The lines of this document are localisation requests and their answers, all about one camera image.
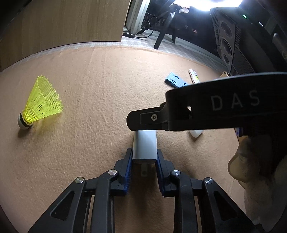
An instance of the shuttlecock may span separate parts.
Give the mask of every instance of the shuttlecock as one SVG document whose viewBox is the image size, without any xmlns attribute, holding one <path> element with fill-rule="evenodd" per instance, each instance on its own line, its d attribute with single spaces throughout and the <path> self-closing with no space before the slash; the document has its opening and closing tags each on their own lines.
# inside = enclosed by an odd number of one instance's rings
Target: shuttlecock
<svg viewBox="0 0 287 233">
<path fill-rule="evenodd" d="M 62 101 L 45 76 L 38 76 L 30 93 L 25 109 L 18 117 L 21 129 L 28 129 L 34 121 L 59 113 L 63 110 Z"/>
</svg>

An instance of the wooden panel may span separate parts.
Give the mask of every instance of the wooden panel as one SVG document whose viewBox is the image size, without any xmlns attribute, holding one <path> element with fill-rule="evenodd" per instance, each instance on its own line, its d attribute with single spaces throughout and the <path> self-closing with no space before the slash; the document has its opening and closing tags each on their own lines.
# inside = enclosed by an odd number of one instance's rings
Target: wooden panel
<svg viewBox="0 0 287 233">
<path fill-rule="evenodd" d="M 130 0 L 33 0 L 0 41 L 1 68 L 53 47 L 121 41 Z"/>
</svg>

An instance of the yellow plastic feather skirt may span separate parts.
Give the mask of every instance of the yellow plastic feather skirt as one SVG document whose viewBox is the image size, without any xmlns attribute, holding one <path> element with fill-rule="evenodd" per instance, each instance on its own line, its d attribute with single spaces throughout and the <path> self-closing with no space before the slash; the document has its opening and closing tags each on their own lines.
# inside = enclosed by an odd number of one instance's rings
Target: yellow plastic feather skirt
<svg viewBox="0 0 287 233">
<path fill-rule="evenodd" d="M 45 76 L 39 76 L 30 93 L 22 117 L 27 123 L 32 123 L 44 117 L 63 110 L 62 101 Z"/>
</svg>

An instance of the shuttlecock cork base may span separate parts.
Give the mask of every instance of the shuttlecock cork base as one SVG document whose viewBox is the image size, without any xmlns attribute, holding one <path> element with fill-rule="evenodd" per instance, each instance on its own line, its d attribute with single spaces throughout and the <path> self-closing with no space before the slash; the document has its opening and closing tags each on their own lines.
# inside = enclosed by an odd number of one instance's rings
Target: shuttlecock cork base
<svg viewBox="0 0 287 233">
<path fill-rule="evenodd" d="M 34 121 L 59 113 L 62 101 L 45 76 L 39 76 L 29 95 L 25 109 L 18 116 L 20 129 L 28 129 Z"/>
</svg>

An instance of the metal screw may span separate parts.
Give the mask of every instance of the metal screw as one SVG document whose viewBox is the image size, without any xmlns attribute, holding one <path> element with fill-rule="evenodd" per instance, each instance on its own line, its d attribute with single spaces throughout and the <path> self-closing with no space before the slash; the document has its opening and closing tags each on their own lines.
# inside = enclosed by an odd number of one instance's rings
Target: metal screw
<svg viewBox="0 0 287 233">
<path fill-rule="evenodd" d="M 205 183 L 207 183 L 207 184 L 212 184 L 212 183 L 213 183 L 213 179 L 210 178 L 210 177 L 206 177 L 206 178 L 204 179 L 204 181 L 205 181 Z"/>
<path fill-rule="evenodd" d="M 108 171 L 109 175 L 113 176 L 117 173 L 117 171 L 115 169 L 111 169 Z"/>
<path fill-rule="evenodd" d="M 84 182 L 84 178 L 83 177 L 78 177 L 78 178 L 75 179 L 75 182 L 77 184 L 83 183 Z"/>
<path fill-rule="evenodd" d="M 180 175 L 180 171 L 179 170 L 173 170 L 171 172 L 171 174 L 173 174 L 174 176 L 179 176 Z"/>
<path fill-rule="evenodd" d="M 153 114 L 153 115 L 152 115 L 152 120 L 153 120 L 153 121 L 156 121 L 157 118 L 158 118 L 158 116 L 157 116 L 156 114 Z"/>
</svg>

